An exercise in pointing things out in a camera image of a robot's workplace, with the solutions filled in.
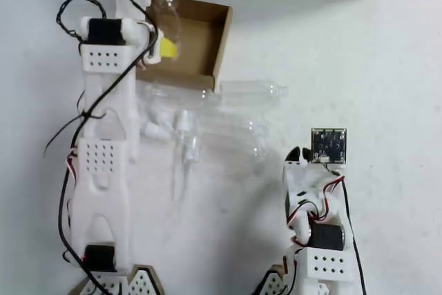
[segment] plastic tube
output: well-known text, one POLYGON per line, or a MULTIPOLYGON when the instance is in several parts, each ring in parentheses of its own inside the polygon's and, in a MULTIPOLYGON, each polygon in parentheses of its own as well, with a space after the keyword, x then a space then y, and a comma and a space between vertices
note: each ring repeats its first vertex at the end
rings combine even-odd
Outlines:
POLYGON ((287 88, 270 80, 223 81, 220 83, 222 105, 274 106, 287 93, 287 88))

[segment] white 3d-printed robot part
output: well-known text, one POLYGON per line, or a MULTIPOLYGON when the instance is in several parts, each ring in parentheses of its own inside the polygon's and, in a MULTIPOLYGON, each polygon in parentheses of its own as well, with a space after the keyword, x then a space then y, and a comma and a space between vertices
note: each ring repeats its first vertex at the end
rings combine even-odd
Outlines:
POLYGON ((83 256, 88 230, 97 217, 103 217, 115 241, 118 272, 132 267, 126 150, 125 142, 80 139, 79 181, 73 196, 71 243, 75 252, 83 256))

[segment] electrical cable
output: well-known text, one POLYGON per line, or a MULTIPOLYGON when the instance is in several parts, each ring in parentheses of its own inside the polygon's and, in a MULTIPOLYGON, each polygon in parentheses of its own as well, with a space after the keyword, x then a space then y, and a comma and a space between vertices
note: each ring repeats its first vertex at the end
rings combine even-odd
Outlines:
POLYGON ((358 245, 356 244, 356 239, 354 237, 352 219, 350 218, 350 208, 349 208, 349 203, 348 203, 347 187, 345 186, 344 180, 342 180, 342 184, 343 184, 343 192, 344 192, 344 200, 345 200, 345 211, 347 212, 347 218, 348 218, 348 221, 350 223, 350 227, 352 228, 352 233, 353 233, 353 247, 354 247, 354 253, 356 254, 356 260, 358 261, 358 268, 359 268, 359 276, 361 278, 362 293, 363 293, 363 295, 367 295, 367 290, 365 289, 364 272, 362 270, 362 263, 361 263, 361 257, 359 256, 358 245))
MULTIPOLYGON (((57 14, 57 23, 63 28, 63 30, 65 30, 70 36, 77 38, 80 42, 80 45, 82 43, 82 39, 81 37, 74 31, 74 30, 69 30, 65 27, 65 25, 61 22, 61 14, 63 13, 63 11, 66 9, 66 6, 73 0, 66 0, 60 7, 59 13, 57 14)), ((103 18, 106 18, 106 12, 104 11, 103 6, 97 1, 97 0, 87 0, 91 3, 96 4, 100 10, 102 10, 102 14, 103 14, 103 18)), ((152 40, 150 40, 148 46, 146 47, 146 49, 144 49, 132 62, 131 64, 127 67, 127 69, 93 102, 93 104, 90 106, 90 108, 86 111, 86 112, 82 112, 81 115, 83 116, 83 120, 81 121, 80 125, 78 126, 77 130, 74 132, 74 135, 72 137, 71 143, 70 143, 70 147, 74 148, 77 144, 77 139, 78 136, 81 132, 81 130, 83 129, 84 125, 87 123, 87 121, 93 117, 92 113, 93 111, 97 108, 98 104, 127 76, 127 74, 129 74, 129 72, 137 65, 137 63, 143 59, 143 57, 145 56, 145 54, 147 52, 149 52, 151 50, 151 48, 155 45, 157 39, 158 39, 158 27, 156 25, 156 23, 152 20, 152 18, 149 16, 149 14, 146 12, 146 17, 147 19, 153 24, 154 30, 155 30, 155 34, 152 38, 152 40)), ((77 253, 75 252, 75 250, 70 246, 70 243, 68 242, 68 240, 66 239, 65 235, 64 235, 64 230, 63 230, 63 208, 64 208, 64 197, 66 195, 66 188, 68 185, 68 179, 69 179, 69 174, 70 171, 68 168, 66 168, 65 174, 64 174, 64 180, 63 180, 63 184, 61 187, 61 194, 60 194, 60 201, 59 201, 59 208, 58 208, 58 231, 59 231, 59 236, 61 241, 63 242, 64 246, 66 247, 66 249, 68 250, 68 252, 72 255, 72 257, 75 259, 75 261, 77 261, 78 265, 81 267, 81 269, 84 271, 84 273, 87 275, 87 277, 89 277, 90 281, 92 281, 92 283, 98 288, 99 291, 101 291, 103 294, 105 295, 110 295, 110 293, 98 282, 98 280, 93 276, 92 272, 83 264, 83 261, 81 260, 81 258, 77 255, 77 253)))
MULTIPOLYGON (((68 7, 68 5, 74 0, 65 0, 62 5, 60 6, 60 9, 58 10, 57 13, 57 18, 55 19, 55 21, 58 23, 58 25, 61 27, 61 29, 63 29, 66 34, 68 34, 71 37, 74 37, 78 40, 78 42, 81 44, 83 43, 83 39, 81 38, 80 35, 78 35, 78 33, 73 30, 73 29, 68 29, 63 22, 61 22, 61 16, 63 15, 64 11, 66 10, 66 8, 68 7)), ((103 7, 103 5, 98 1, 98 0, 85 0, 88 1, 90 3, 93 3, 94 5, 96 5, 100 12, 102 13, 102 18, 105 19, 107 18, 107 14, 106 11, 103 7)))

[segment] circuit board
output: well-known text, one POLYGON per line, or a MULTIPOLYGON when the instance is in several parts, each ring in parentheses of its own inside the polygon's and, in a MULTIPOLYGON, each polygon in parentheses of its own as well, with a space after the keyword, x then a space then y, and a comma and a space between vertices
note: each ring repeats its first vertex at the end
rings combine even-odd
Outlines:
POLYGON ((347 160, 347 129, 311 130, 311 162, 345 164, 347 160))

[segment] black wire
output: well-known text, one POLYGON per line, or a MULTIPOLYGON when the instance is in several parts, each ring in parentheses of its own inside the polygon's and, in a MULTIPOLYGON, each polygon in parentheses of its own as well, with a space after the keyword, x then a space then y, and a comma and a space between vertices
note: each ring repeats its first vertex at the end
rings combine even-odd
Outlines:
POLYGON ((63 253, 61 254, 61 257, 63 258, 63 260, 64 260, 65 262, 67 262, 67 263, 70 264, 70 260, 68 260, 68 259, 66 258, 66 254, 67 254, 67 253, 68 253, 67 250, 63 251, 63 253))
MULTIPOLYGON (((75 30, 68 29, 64 25, 64 23, 61 22, 61 16, 63 15, 64 11, 66 10, 66 7, 68 7, 69 3, 71 3, 72 1, 74 1, 74 0, 65 0, 64 3, 62 3, 62 5, 60 6, 60 9, 58 10, 57 18, 55 19, 55 21, 69 36, 76 38, 80 42, 80 45, 81 45, 81 43, 83 42, 83 39, 81 38, 81 36, 78 35, 78 33, 75 30)), ((94 5, 96 5, 99 8, 99 10, 102 12, 102 18, 103 19, 107 18, 106 11, 105 11, 103 5, 98 0, 85 0, 85 1, 89 1, 90 3, 93 3, 94 5)))
POLYGON ((137 8, 141 13, 143 13, 143 14, 146 14, 146 11, 145 10, 143 10, 143 7, 141 7, 135 0, 129 0, 131 3, 132 3, 132 5, 134 5, 135 6, 135 8, 137 8))
MULTIPOLYGON (((79 35, 74 31, 72 32, 72 30, 68 30, 62 23, 61 23, 61 14, 63 13, 63 11, 66 9, 66 6, 71 2, 72 0, 66 0, 63 3, 63 8, 60 8, 59 14, 57 15, 57 23, 70 35, 73 36, 75 38, 78 39, 79 35)), ((103 6, 97 1, 97 0, 87 0, 90 1, 92 3, 97 3, 98 6, 100 7, 100 10, 103 8, 103 6)), ((106 17, 106 12, 104 11, 104 9, 102 10, 103 16, 106 17)), ((148 18, 148 20, 153 24, 153 27, 155 29, 155 35, 153 36, 152 40, 149 41, 148 46, 146 47, 146 49, 144 49, 132 62, 131 64, 128 66, 128 68, 109 86, 109 88, 107 88, 98 98, 97 100, 95 100, 95 102, 90 106, 90 108, 86 111, 83 112, 82 115, 83 120, 81 121, 80 125, 78 126, 77 130, 74 132, 74 135, 72 137, 71 143, 70 143, 70 147, 73 148, 76 143, 77 143, 77 138, 81 132, 81 130, 83 129, 84 125, 87 123, 87 121, 89 120, 90 117, 92 117, 92 113, 93 111, 97 108, 97 105, 127 76, 127 74, 129 74, 129 72, 132 70, 132 68, 134 68, 137 63, 143 59, 143 57, 145 56, 145 54, 147 52, 149 52, 151 50, 151 48, 155 45, 157 39, 158 39, 158 28, 157 25, 155 24, 155 22, 151 19, 151 17, 146 13, 146 17, 148 18)), ((63 179, 63 185, 61 187, 61 194, 60 194, 60 201, 59 201, 59 207, 58 207, 58 232, 59 232, 59 236, 61 241, 63 242, 64 246, 66 247, 66 249, 69 251, 69 253, 72 255, 72 257, 75 259, 75 261, 78 263, 78 265, 81 267, 81 269, 84 271, 84 273, 89 277, 90 281, 92 281, 92 283, 98 288, 99 291, 101 291, 104 295, 111 295, 99 282, 98 280, 93 276, 93 274, 91 273, 91 271, 83 264, 83 261, 81 260, 81 258, 77 255, 77 253, 75 252, 75 250, 70 246, 70 243, 68 242, 68 240, 66 239, 65 235, 64 235, 64 230, 63 230, 63 207, 64 207, 64 197, 66 195, 66 187, 68 185, 68 180, 69 180, 69 170, 68 168, 66 168, 66 172, 64 174, 64 179, 63 179)))
MULTIPOLYGON (((350 208, 349 208, 349 204, 348 204, 347 188, 345 187, 344 180, 342 180, 342 183, 343 183, 343 191, 344 191, 344 199, 345 199, 345 210, 347 212, 348 221, 350 223, 350 227, 352 228, 352 232, 353 232, 352 219, 350 218, 350 208)), ((359 276, 361 277, 362 293, 363 293, 363 295, 367 295, 367 290, 365 289, 364 272, 362 270, 362 264, 361 264, 361 257, 359 257, 359 250, 358 250, 358 245, 356 244, 356 239, 354 238, 354 232, 353 232, 353 247, 354 247, 354 252, 356 254, 356 259, 358 261, 359 276)))
POLYGON ((95 115, 88 115, 86 112, 81 112, 79 115, 77 115, 76 117, 74 117, 74 118, 72 118, 71 120, 69 120, 68 122, 66 122, 52 137, 51 137, 51 139, 49 140, 49 142, 48 143, 46 143, 46 146, 44 147, 44 152, 43 152, 43 156, 45 156, 46 155, 46 152, 48 152, 48 148, 49 148, 49 146, 52 144, 52 142, 54 142, 55 141, 55 139, 58 137, 58 135, 60 135, 61 134, 61 132, 62 131, 64 131, 70 124, 72 124, 75 120, 78 120, 79 118, 81 118, 81 117, 91 117, 91 118, 93 118, 93 119, 103 119, 104 118, 104 116, 105 116, 106 114, 104 113, 103 115, 100 115, 99 117, 98 116, 95 116, 95 115))
POLYGON ((78 112, 78 114, 81 113, 81 112, 80 112, 80 109, 79 109, 79 105, 80 105, 80 101, 81 101, 81 99, 83 98, 83 96, 84 96, 84 90, 81 92, 80 96, 79 96, 78 99, 77 99, 77 104, 76 104, 76 106, 77 106, 77 112, 78 112))

